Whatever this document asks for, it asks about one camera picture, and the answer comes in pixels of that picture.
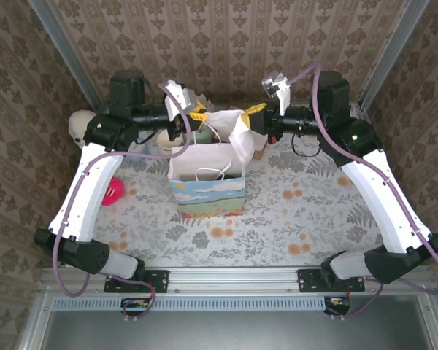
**pink toy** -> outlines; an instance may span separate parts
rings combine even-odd
[[[103,206],[110,206],[120,199],[120,197],[125,192],[125,185],[122,180],[116,177],[112,178],[109,182],[109,187],[105,192],[104,199],[102,200]]]

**patterned mat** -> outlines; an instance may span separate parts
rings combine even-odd
[[[317,265],[335,252],[381,243],[364,200],[332,159],[299,157],[290,144],[285,136],[250,162],[246,213],[237,217],[183,218],[168,162],[126,157],[116,173],[126,193],[100,208],[94,238],[153,267]],[[318,143],[296,139],[296,148],[311,155]],[[151,144],[148,152],[158,150]]]

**black wire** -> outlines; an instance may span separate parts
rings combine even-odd
[[[154,104],[155,96],[154,96],[154,89],[149,80],[146,77],[143,77],[143,81],[147,85],[147,88],[149,89],[149,93],[151,94],[151,104]]]
[[[295,145],[293,144],[293,140],[294,140],[294,139],[295,139],[295,134],[292,135],[291,146],[292,146],[292,151],[293,151],[296,155],[299,155],[300,157],[311,158],[311,157],[316,157],[317,155],[320,154],[320,152],[321,152],[321,146],[320,146],[320,148],[318,148],[318,151],[317,151],[314,155],[301,155],[300,153],[298,153],[298,152],[295,150]]]
[[[148,142],[149,140],[151,140],[153,137],[154,137],[154,135],[156,135],[158,133],[158,131],[157,130],[154,130],[146,139],[144,139],[143,141],[138,141],[138,140],[135,140],[135,144],[145,144],[146,142]]]

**wall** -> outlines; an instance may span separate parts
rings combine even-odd
[[[363,90],[404,11],[399,0],[50,0],[101,96],[119,69],[175,79],[219,101],[259,101],[270,71],[314,60]],[[308,99],[308,79],[293,99]]]
[[[66,194],[79,158],[67,120],[85,105],[27,1],[0,1],[0,350],[26,325],[48,262],[32,237]]]
[[[369,115],[407,197],[438,232],[438,1],[430,1]]]

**paper bag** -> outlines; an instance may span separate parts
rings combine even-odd
[[[172,153],[181,148],[174,147]],[[231,144],[190,145],[185,153],[170,160],[167,176],[184,217],[244,213],[245,168]],[[234,178],[222,179],[224,176]]]
[[[228,137],[242,113],[240,109],[207,113],[207,123],[218,132],[222,141],[228,142]]]

